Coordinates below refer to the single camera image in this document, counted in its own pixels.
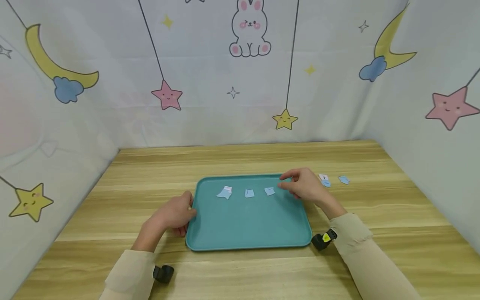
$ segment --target beige sleeve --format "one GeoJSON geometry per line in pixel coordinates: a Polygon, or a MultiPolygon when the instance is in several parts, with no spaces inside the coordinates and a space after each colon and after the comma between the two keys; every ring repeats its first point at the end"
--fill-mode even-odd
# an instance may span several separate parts
{"type": "Polygon", "coordinates": [[[125,250],[105,280],[100,300],[148,300],[154,269],[155,254],[125,250]]]}
{"type": "Polygon", "coordinates": [[[364,300],[420,300],[412,284],[373,241],[373,234],[354,214],[331,220],[334,241],[364,300]]]}

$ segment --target left hand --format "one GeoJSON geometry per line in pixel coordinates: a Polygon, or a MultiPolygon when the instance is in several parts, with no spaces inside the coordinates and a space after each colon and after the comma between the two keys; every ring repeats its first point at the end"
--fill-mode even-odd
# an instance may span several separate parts
{"type": "Polygon", "coordinates": [[[196,209],[191,208],[193,195],[185,191],[182,195],[173,197],[159,208],[149,221],[159,225],[159,228],[172,229],[176,236],[184,237],[188,222],[197,215],[196,209]]]}
{"type": "Polygon", "coordinates": [[[190,209],[193,196],[185,191],[165,203],[142,226],[132,250],[154,252],[160,238],[167,229],[172,229],[177,236],[185,236],[188,222],[197,215],[195,209],[190,209]]]}

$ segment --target wrist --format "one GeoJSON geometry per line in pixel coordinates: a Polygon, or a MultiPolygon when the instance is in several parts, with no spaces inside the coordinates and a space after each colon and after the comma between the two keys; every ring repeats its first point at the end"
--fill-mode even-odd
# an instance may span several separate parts
{"type": "Polygon", "coordinates": [[[166,227],[148,219],[142,225],[142,229],[133,243],[131,250],[155,252],[158,242],[160,242],[166,230],[166,227]]]}
{"type": "Polygon", "coordinates": [[[322,198],[315,204],[324,212],[329,220],[347,213],[347,210],[332,195],[322,198]]]}

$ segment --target plastic tray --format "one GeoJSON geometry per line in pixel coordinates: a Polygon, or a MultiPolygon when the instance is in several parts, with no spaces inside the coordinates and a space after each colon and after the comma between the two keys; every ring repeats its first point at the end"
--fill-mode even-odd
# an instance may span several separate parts
{"type": "Polygon", "coordinates": [[[193,251],[303,247],[312,228],[301,201],[277,187],[280,174],[207,177],[197,183],[186,244],[193,251]],[[227,200],[217,195],[232,187],[227,200]],[[267,196],[265,188],[275,194],[267,196]],[[245,190],[255,197],[245,198],[245,190]]]}

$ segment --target rabbit ears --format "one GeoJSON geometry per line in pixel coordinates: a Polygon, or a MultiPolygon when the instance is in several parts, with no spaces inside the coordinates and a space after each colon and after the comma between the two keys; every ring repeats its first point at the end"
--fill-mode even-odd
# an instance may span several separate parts
{"type": "Polygon", "coordinates": [[[237,0],[237,8],[239,12],[264,9],[264,0],[237,0]]]}

